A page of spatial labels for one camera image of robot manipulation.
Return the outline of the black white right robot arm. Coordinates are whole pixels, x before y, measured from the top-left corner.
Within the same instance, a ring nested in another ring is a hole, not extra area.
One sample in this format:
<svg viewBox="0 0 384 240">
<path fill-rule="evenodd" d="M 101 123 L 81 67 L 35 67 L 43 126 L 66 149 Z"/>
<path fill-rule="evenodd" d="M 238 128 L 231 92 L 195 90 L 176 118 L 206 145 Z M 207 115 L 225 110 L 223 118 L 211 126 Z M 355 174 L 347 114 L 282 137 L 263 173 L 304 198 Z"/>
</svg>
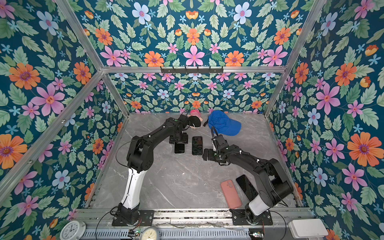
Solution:
<svg viewBox="0 0 384 240">
<path fill-rule="evenodd" d="M 213 138 L 213 146 L 213 149 L 204 149 L 203 160 L 220 166 L 237 165 L 255 179 L 257 195 L 245 207 L 245 217 L 250 224 L 258 223 L 270 208 L 294 192 L 294 186 L 278 160 L 255 157 L 237 145 L 229 145 L 223 135 Z"/>
</svg>

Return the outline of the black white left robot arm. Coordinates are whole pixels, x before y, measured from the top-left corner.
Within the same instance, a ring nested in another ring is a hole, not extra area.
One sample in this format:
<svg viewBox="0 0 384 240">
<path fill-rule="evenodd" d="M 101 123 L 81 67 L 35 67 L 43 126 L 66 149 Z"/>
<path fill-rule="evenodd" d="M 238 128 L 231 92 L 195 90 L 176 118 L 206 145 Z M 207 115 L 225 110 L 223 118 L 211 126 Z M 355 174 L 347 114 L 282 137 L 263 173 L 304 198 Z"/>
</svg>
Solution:
<svg viewBox="0 0 384 240">
<path fill-rule="evenodd" d="M 136 226 L 140 222 L 142 219 L 139 211 L 140 192 L 147 170 L 154 162 L 154 149 L 170 136 L 174 138 L 174 143 L 185 143 L 184 130 L 189 123 L 186 115 L 180 115 L 177 119 L 168 118 L 149 134 L 132 138 L 126 165 L 130 173 L 123 198 L 113 214 L 114 227 Z"/>
</svg>

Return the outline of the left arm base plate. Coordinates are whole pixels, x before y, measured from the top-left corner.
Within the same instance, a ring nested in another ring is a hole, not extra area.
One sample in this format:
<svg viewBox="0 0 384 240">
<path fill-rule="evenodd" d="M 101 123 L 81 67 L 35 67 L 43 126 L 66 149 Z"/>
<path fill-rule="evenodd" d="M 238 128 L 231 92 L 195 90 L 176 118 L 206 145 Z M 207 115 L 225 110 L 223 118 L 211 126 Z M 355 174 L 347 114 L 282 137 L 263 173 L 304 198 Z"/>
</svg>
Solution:
<svg viewBox="0 0 384 240">
<path fill-rule="evenodd" d="M 134 210 L 124 212 L 123 210 L 117 211 L 112 226 L 114 227 L 136 227 L 151 226 L 154 220 L 155 211 L 153 210 Z"/>
</svg>

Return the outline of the pink phone case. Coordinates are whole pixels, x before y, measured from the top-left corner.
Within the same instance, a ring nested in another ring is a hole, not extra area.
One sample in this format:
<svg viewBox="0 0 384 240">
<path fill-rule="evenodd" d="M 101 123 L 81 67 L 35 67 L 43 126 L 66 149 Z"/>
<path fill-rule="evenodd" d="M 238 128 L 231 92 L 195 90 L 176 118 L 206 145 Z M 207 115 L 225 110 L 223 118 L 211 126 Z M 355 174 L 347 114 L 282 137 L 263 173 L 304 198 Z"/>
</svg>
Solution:
<svg viewBox="0 0 384 240">
<path fill-rule="evenodd" d="M 229 209 L 238 209 L 242 206 L 242 201 L 232 180 L 221 182 L 221 189 Z"/>
</svg>

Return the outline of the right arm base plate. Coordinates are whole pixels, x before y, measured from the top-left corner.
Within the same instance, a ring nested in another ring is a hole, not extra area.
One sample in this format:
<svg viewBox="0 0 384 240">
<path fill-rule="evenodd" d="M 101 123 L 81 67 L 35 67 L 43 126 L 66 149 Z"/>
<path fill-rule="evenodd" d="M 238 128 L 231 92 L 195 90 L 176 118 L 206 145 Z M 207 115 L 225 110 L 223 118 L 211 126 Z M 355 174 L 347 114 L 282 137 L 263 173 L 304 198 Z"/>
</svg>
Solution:
<svg viewBox="0 0 384 240">
<path fill-rule="evenodd" d="M 256 216 L 252 220 L 247 218 L 246 211 L 244 209 L 230 209 L 230 213 L 232 214 L 233 225 L 235 226 L 272 226 L 273 220 L 271 217 L 270 211 L 266 211 L 260 216 Z"/>
</svg>

